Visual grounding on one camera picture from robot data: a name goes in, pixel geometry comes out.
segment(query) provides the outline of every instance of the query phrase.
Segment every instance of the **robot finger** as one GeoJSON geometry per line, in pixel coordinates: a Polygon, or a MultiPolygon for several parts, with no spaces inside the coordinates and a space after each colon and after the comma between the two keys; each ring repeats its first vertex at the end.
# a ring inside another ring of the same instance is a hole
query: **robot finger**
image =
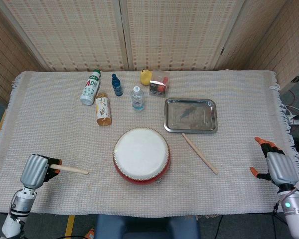
{"type": "Polygon", "coordinates": [[[249,169],[256,178],[266,179],[268,181],[271,180],[269,173],[259,173],[254,167],[250,167],[249,169]]]}
{"type": "Polygon", "coordinates": [[[257,141],[257,143],[260,144],[261,149],[266,158],[267,158],[268,152],[276,152],[276,153],[284,154],[284,152],[280,148],[278,148],[274,143],[272,143],[270,141],[266,141],[259,137],[255,137],[255,141],[257,141]]]}
{"type": "MultiPolygon", "coordinates": [[[[43,156],[43,155],[39,155],[39,156],[46,158],[48,160],[48,165],[51,165],[51,164],[62,165],[61,159],[50,158],[50,157],[43,156]]],[[[58,170],[58,169],[48,168],[46,171],[45,177],[44,177],[44,182],[48,182],[51,178],[55,177],[59,173],[60,173],[60,170],[58,170]]]]}

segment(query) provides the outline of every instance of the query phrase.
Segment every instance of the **wooden drumstick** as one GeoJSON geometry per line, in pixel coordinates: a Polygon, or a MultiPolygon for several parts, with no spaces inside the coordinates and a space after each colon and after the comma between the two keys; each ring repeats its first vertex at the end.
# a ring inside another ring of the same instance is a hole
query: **wooden drumstick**
{"type": "Polygon", "coordinates": [[[192,147],[192,149],[194,149],[194,151],[197,153],[197,155],[204,161],[204,163],[207,164],[207,166],[214,172],[214,174],[218,174],[218,169],[215,168],[206,158],[205,156],[202,154],[202,152],[199,151],[199,149],[195,146],[195,144],[184,134],[181,133],[181,135],[183,135],[183,137],[185,138],[186,142],[192,147]]]}
{"type": "Polygon", "coordinates": [[[73,173],[89,174],[89,171],[86,171],[86,170],[82,170],[79,168],[72,168],[72,167],[58,165],[58,164],[50,164],[49,168],[63,170],[63,171],[67,171],[67,172],[73,172],[73,173]]]}

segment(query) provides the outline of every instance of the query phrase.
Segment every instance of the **stainless steel tray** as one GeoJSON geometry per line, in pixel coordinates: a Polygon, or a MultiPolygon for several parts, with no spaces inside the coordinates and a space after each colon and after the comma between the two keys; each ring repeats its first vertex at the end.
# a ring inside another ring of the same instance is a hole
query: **stainless steel tray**
{"type": "Polygon", "coordinates": [[[209,99],[169,98],[165,101],[164,127],[169,132],[215,133],[216,104],[209,99]]]}

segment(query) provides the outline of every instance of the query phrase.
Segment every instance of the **robotic arm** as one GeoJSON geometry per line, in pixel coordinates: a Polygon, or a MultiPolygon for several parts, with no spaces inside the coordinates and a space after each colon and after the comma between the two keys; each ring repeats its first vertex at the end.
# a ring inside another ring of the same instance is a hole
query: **robotic arm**
{"type": "Polygon", "coordinates": [[[298,175],[291,159],[284,154],[274,143],[255,137],[260,144],[268,165],[268,173],[259,173],[251,167],[250,171],[256,178],[272,181],[279,187],[279,201],[274,207],[277,212],[281,204],[285,218],[294,239],[299,239],[299,190],[295,188],[298,182],[298,175]]]}
{"type": "Polygon", "coordinates": [[[14,194],[2,227],[2,232],[7,239],[25,238],[23,226],[36,198],[35,190],[60,172],[60,170],[49,168],[51,164],[61,165],[62,161],[37,154],[29,157],[20,179],[24,188],[14,194]]]}

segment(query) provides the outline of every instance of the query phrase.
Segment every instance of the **small blue bottle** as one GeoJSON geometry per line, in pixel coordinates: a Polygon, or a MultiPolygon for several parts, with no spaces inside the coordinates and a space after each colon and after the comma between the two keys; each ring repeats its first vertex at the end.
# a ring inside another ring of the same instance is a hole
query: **small blue bottle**
{"type": "Polygon", "coordinates": [[[123,94],[121,82],[115,74],[112,74],[112,86],[116,96],[123,94]]]}

